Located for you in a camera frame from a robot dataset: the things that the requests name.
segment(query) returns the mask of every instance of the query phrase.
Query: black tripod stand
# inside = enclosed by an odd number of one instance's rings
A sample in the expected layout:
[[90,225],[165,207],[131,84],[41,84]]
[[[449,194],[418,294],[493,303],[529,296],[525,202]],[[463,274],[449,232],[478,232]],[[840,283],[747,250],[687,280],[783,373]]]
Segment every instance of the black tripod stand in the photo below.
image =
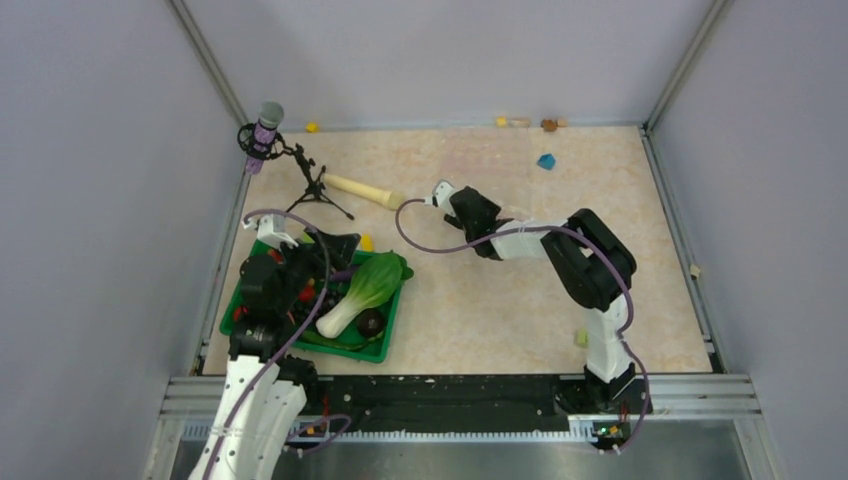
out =
[[309,202],[318,202],[318,203],[328,203],[336,208],[338,208],[345,216],[353,220],[353,215],[347,212],[344,208],[340,207],[336,202],[330,200],[329,197],[324,195],[324,190],[326,190],[326,186],[324,186],[323,178],[324,173],[327,171],[326,166],[321,166],[321,171],[318,173],[318,178],[312,179],[312,167],[315,166],[315,160],[306,158],[306,155],[303,154],[303,147],[300,146],[299,143],[294,144],[294,148],[286,145],[286,142],[283,141],[283,154],[294,157],[297,162],[297,166],[300,167],[300,171],[303,172],[303,176],[306,177],[306,191],[303,192],[303,195],[300,196],[294,203],[291,204],[289,208],[286,209],[287,212],[292,211],[294,207],[298,206],[301,203],[309,203]]

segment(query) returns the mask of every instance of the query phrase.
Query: green tray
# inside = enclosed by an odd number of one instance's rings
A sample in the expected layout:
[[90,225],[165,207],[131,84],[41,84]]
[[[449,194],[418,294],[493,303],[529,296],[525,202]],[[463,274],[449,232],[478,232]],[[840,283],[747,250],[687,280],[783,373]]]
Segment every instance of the green tray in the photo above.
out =
[[[268,250],[271,250],[271,247],[257,240],[253,243],[253,248],[250,250],[251,255],[258,255],[260,253],[266,253]],[[376,255],[376,253],[371,252],[362,252],[356,251],[353,254],[353,260],[351,261],[352,265],[361,265],[366,260]],[[316,289],[320,288],[323,285],[323,282],[316,282]],[[346,283],[330,283],[330,289],[338,290],[342,293],[347,292],[349,288],[349,284]],[[403,289],[403,282],[401,282],[397,291],[392,298],[390,298],[386,303],[377,307],[380,313],[386,317],[386,333],[383,335],[381,340],[375,341],[362,350],[358,350],[355,352],[351,352],[348,350],[340,350],[332,347],[325,347],[323,345],[315,345],[309,343],[305,340],[297,340],[294,342],[295,348],[300,348],[302,350],[312,350],[315,352],[328,353],[330,355],[340,355],[342,357],[353,358],[356,360],[363,360],[366,362],[372,363],[380,363],[386,359],[386,355],[389,353],[389,340],[392,338],[392,328],[395,324],[395,315],[397,314],[397,306],[398,301],[400,300],[400,292]],[[236,285],[236,290],[233,292],[233,296],[230,297],[230,304],[227,305],[227,311],[224,313],[224,318],[221,319],[221,325],[219,330],[224,335],[229,336],[233,331],[233,313],[236,308],[241,306],[241,280]],[[308,327],[309,330],[315,330],[315,321],[313,320],[312,325]],[[346,343],[348,345],[356,345],[365,341],[362,335],[356,331],[356,323],[350,322],[350,324],[342,331],[342,333],[335,339],[341,343]]]

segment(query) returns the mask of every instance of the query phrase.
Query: cable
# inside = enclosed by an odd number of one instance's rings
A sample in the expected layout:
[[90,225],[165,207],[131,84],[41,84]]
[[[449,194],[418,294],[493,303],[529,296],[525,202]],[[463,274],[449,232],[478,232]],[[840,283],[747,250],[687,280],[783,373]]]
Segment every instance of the cable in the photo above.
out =
[[[259,209],[259,210],[254,210],[252,212],[248,212],[244,216],[244,221],[247,221],[250,217],[253,217],[255,215],[280,215],[280,216],[283,216],[283,217],[291,218],[292,220],[302,224],[304,227],[306,227],[307,230],[311,230],[312,232],[314,232],[315,235],[318,236],[319,239],[320,239],[321,234],[318,231],[318,228],[316,228],[311,223],[307,222],[303,218],[301,218],[301,217],[299,217],[299,216],[297,216],[293,213],[284,212],[284,211],[278,210],[276,208],[262,208],[262,209]],[[318,243],[321,244],[321,249],[324,251],[324,264],[325,264],[324,288],[321,289],[321,293],[318,294],[318,299],[315,301],[315,306],[312,307],[312,311],[309,312],[309,315],[306,317],[306,320],[304,320],[304,322],[300,326],[300,328],[298,328],[294,332],[294,334],[288,340],[286,340],[286,343],[283,344],[283,346],[280,347],[279,350],[277,350],[277,353],[275,353],[274,356],[272,356],[265,363],[265,365],[263,365],[262,368],[259,369],[259,371],[256,373],[256,375],[254,375],[253,378],[250,379],[250,382],[247,383],[247,385],[244,388],[244,391],[241,393],[241,395],[239,395],[238,399],[236,400],[236,403],[233,404],[233,409],[230,410],[230,414],[227,415],[226,420],[224,420],[224,430],[225,431],[226,431],[226,429],[230,428],[230,425],[232,425],[233,420],[236,418],[236,414],[238,413],[242,404],[244,404],[244,401],[247,399],[247,396],[250,394],[251,391],[253,391],[253,387],[255,387],[256,384],[259,382],[259,379],[262,378],[262,375],[265,375],[265,373],[271,368],[271,365],[274,365],[277,362],[277,360],[279,360],[280,358],[283,357],[283,355],[285,355],[286,351],[292,346],[292,344],[303,333],[303,331],[306,330],[306,327],[308,327],[309,324],[312,323],[312,320],[315,318],[315,315],[318,313],[318,309],[321,308],[321,303],[324,301],[324,296],[327,295],[327,285],[330,283],[328,281],[329,278],[330,278],[330,252],[327,250],[327,246],[324,244],[323,241],[320,241]],[[347,427],[349,425],[350,425],[350,423],[347,423],[343,428],[341,428],[339,430],[339,432],[335,436],[330,437],[328,439],[328,441],[333,440],[336,437],[338,437],[339,435],[341,435],[342,433],[344,433],[344,431],[347,429]],[[210,475],[212,474],[212,469],[215,468],[215,458],[218,456],[218,453],[221,452],[221,446],[223,444],[224,444],[224,436],[221,435],[221,436],[218,437],[218,440],[215,442],[215,445],[212,447],[212,451],[209,455],[209,461],[206,463],[206,468],[203,470],[203,477],[202,477],[203,480],[208,480]]]
[[642,411],[639,413],[639,419],[636,421],[636,426],[633,427],[633,432],[630,434],[630,438],[628,438],[624,442],[624,444],[622,444],[620,447],[618,447],[617,451],[620,454],[620,453],[624,452],[625,450],[627,450],[628,448],[630,448],[630,445],[632,445],[632,440],[634,438],[636,438],[636,435],[642,430],[642,423],[645,420],[645,416],[648,414],[648,403],[649,403],[650,398],[651,398],[651,389],[650,389],[650,385],[649,385],[649,381],[648,381],[648,371],[645,369],[645,365],[642,363],[642,360],[640,360],[639,357],[637,357],[636,354],[633,353],[633,350],[630,348],[630,345],[628,345],[627,341],[624,339],[624,332],[628,328],[630,328],[630,325],[633,324],[633,297],[630,296],[630,289],[627,288],[627,283],[621,277],[621,274],[618,273],[618,270],[615,269],[615,266],[612,264],[610,259],[607,258],[606,255],[604,255],[604,253],[601,251],[600,248],[597,247],[597,245],[592,243],[592,241],[589,240],[588,238],[586,238],[585,236],[581,235],[580,233],[578,233],[574,230],[571,230],[570,228],[565,228],[565,227],[561,227],[561,226],[558,226],[558,225],[543,225],[543,226],[535,226],[535,227],[526,227],[526,226],[522,225],[521,227],[518,227],[518,228],[510,228],[510,229],[503,230],[503,231],[500,231],[500,232],[491,233],[489,235],[480,237],[480,238],[478,238],[478,239],[476,239],[472,242],[466,243],[465,245],[460,245],[458,247],[442,248],[442,249],[425,247],[423,245],[416,243],[411,238],[409,238],[409,236],[407,236],[406,233],[403,231],[403,227],[401,227],[401,225],[400,225],[400,213],[403,211],[404,208],[406,208],[407,206],[409,206],[410,204],[413,204],[413,203],[425,203],[425,202],[424,202],[423,198],[412,198],[412,199],[409,199],[409,200],[403,202],[402,204],[400,204],[397,211],[395,212],[395,227],[397,227],[398,233],[406,241],[406,243],[412,245],[413,247],[415,247],[418,250],[421,250],[423,252],[427,252],[427,253],[456,253],[456,252],[460,252],[462,250],[473,248],[473,247],[475,247],[475,246],[477,246],[477,245],[479,245],[483,242],[488,242],[489,240],[491,240],[493,238],[503,237],[505,235],[513,235],[513,234],[522,233],[522,232],[528,232],[528,233],[558,232],[558,233],[562,233],[564,235],[567,235],[567,236],[577,240],[578,242],[582,243],[583,245],[585,245],[586,248],[591,250],[592,253],[594,253],[595,256],[598,257],[598,259],[601,261],[601,263],[603,263],[604,266],[607,267],[607,270],[609,270],[610,274],[612,275],[613,279],[615,280],[615,283],[618,285],[619,290],[621,290],[621,294],[624,296],[624,302],[627,304],[627,320],[624,322],[624,325],[622,325],[621,328],[616,330],[615,333],[618,335],[618,339],[621,341],[621,345],[622,345],[622,347],[624,347],[624,351],[627,353],[627,355],[630,356],[630,358],[633,359],[634,362],[636,362],[636,365],[639,366],[639,370],[642,373],[642,377],[645,379],[645,398],[642,401]]
[[310,422],[310,423],[307,423],[306,425],[303,425],[302,427],[298,428],[297,430],[295,430],[294,432],[289,434],[289,436],[286,437],[286,442],[288,442],[288,441],[290,441],[294,438],[297,438],[297,436],[300,435],[301,433],[309,430],[310,428],[317,427],[318,425],[323,425],[324,423],[327,423],[327,426],[329,427],[329,422],[332,422],[333,420],[344,420],[345,424],[336,433],[330,435],[330,438],[324,440],[323,442],[319,443],[318,445],[316,445],[312,448],[306,449],[306,450],[300,450],[299,455],[308,455],[310,453],[315,453],[318,450],[327,448],[327,446],[330,444],[330,442],[332,442],[333,440],[338,438],[338,436],[341,435],[342,433],[344,433],[345,430],[347,430],[348,427],[350,427],[350,424],[353,423],[353,419],[350,418],[350,415],[345,415],[344,413],[336,413],[336,414],[333,414],[333,415],[327,415],[327,416],[321,417],[318,420],[315,420],[314,422]]

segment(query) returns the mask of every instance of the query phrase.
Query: dark round fruit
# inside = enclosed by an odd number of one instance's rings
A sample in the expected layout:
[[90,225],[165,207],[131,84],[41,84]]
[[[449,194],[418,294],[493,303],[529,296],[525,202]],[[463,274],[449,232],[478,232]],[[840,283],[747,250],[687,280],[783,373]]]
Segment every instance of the dark round fruit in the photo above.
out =
[[386,328],[386,317],[376,308],[366,308],[355,320],[356,331],[364,338],[376,337]]

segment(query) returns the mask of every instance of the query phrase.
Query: blue toy block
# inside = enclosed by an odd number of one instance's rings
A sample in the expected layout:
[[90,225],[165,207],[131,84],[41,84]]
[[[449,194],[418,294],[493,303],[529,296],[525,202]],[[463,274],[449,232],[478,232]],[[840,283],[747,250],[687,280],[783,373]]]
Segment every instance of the blue toy block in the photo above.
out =
[[539,157],[539,161],[536,162],[536,165],[544,168],[545,170],[553,170],[554,165],[556,165],[556,158],[550,153],[546,153]]

